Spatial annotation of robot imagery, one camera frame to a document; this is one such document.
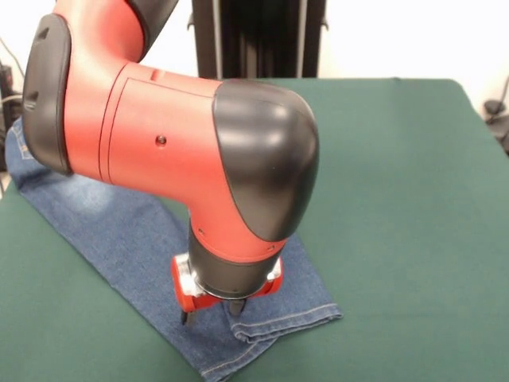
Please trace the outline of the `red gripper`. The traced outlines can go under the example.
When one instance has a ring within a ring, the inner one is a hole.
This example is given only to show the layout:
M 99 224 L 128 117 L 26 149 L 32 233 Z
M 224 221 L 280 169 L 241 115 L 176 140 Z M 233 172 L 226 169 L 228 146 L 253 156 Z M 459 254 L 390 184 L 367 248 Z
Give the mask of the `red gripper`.
M 191 268 L 188 256 L 175 256 L 172 260 L 171 273 L 177 301 L 182 309 L 181 324 L 185 326 L 193 325 L 196 316 L 194 311 L 207 309 L 221 302 L 228 302 L 229 314 L 238 317 L 249 298 L 274 294 L 280 289 L 283 280 L 282 260 L 278 259 L 260 290 L 243 299 L 231 299 L 220 298 L 204 290 L 197 282 L 196 272 Z

